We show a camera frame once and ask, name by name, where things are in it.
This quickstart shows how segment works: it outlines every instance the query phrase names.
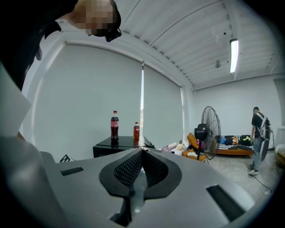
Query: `concrete floor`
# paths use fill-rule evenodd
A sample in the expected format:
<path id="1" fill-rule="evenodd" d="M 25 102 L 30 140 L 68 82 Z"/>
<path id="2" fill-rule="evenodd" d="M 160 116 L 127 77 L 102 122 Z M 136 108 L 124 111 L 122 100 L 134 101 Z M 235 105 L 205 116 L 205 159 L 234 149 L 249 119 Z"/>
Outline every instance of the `concrete floor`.
<path id="1" fill-rule="evenodd" d="M 269 190 L 262 186 L 255 178 L 248 177 L 248 167 L 251 156 L 216 155 L 209 161 L 209 165 L 225 177 L 235 181 L 244 188 L 255 202 L 269 194 Z M 269 151 L 265 160 L 259 165 L 259 174 L 256 178 L 265 186 L 274 191 L 283 174 L 283 170 L 275 164 L 275 152 Z"/>

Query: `bottle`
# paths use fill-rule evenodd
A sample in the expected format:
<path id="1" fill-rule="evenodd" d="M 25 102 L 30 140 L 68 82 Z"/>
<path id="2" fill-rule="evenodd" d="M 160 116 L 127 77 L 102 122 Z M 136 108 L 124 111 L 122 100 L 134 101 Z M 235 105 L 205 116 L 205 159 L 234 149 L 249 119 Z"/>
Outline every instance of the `bottle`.
<path id="1" fill-rule="evenodd" d="M 139 125 L 138 125 L 138 122 L 136 122 L 135 126 L 134 126 L 134 139 L 139 139 Z"/>
<path id="2" fill-rule="evenodd" d="M 119 130 L 119 118 L 117 117 L 117 111 L 114 111 L 113 117 L 111 118 L 111 141 L 112 142 L 116 142 L 119 140 L 118 130 Z"/>

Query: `ceiling light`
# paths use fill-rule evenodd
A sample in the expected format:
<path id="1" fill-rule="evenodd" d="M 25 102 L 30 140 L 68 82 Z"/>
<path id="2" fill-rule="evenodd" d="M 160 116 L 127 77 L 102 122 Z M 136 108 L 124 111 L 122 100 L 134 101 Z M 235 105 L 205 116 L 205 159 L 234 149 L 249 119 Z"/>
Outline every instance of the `ceiling light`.
<path id="1" fill-rule="evenodd" d="M 239 41 L 237 39 L 230 40 L 231 45 L 231 66 L 230 73 L 236 71 L 237 58 L 239 55 Z"/>

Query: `table top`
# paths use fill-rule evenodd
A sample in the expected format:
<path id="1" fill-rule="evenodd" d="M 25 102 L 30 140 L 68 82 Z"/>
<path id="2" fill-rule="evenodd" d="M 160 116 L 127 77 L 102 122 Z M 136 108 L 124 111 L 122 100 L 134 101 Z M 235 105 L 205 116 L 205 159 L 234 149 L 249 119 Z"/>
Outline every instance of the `table top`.
<path id="1" fill-rule="evenodd" d="M 139 139 L 135 140 L 133 136 L 119 136 L 117 142 L 112 142 L 111 137 L 97 143 L 96 146 L 107 146 L 107 147 L 145 147 L 145 137 L 140 136 Z"/>

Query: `pedestal fan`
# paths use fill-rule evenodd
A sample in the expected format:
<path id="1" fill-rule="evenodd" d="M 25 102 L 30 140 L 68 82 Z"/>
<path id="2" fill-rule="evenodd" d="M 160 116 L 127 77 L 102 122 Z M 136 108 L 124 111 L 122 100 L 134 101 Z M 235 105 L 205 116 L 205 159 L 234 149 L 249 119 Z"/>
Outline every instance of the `pedestal fan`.
<path id="1" fill-rule="evenodd" d="M 200 157 L 201 144 L 206 158 L 213 159 L 220 147 L 221 126 L 219 117 L 212 107 L 207 106 L 204 109 L 201 123 L 195 128 L 195 137 L 199 140 L 197 160 Z"/>

